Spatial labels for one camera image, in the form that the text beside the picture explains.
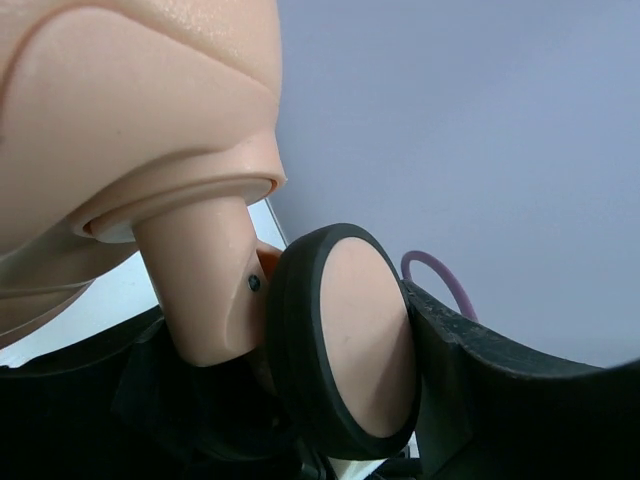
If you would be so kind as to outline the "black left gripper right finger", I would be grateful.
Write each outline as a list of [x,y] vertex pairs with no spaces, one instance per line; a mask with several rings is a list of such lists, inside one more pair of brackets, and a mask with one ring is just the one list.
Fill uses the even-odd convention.
[[635,479],[639,364],[545,354],[406,284],[428,479]]

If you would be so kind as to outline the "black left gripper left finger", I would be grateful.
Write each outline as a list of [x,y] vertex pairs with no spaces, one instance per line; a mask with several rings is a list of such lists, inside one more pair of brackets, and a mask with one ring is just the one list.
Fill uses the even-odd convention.
[[186,364],[157,310],[1,372],[5,479],[296,479],[296,440],[246,360]]

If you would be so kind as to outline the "pink hard-shell suitcase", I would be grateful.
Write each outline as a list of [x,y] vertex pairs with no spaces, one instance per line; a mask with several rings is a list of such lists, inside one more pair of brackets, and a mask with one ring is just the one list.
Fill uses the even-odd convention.
[[258,239],[281,88],[273,1],[3,2],[1,343],[140,253],[186,362],[256,355],[307,441],[382,459],[418,413],[406,294],[356,226]]

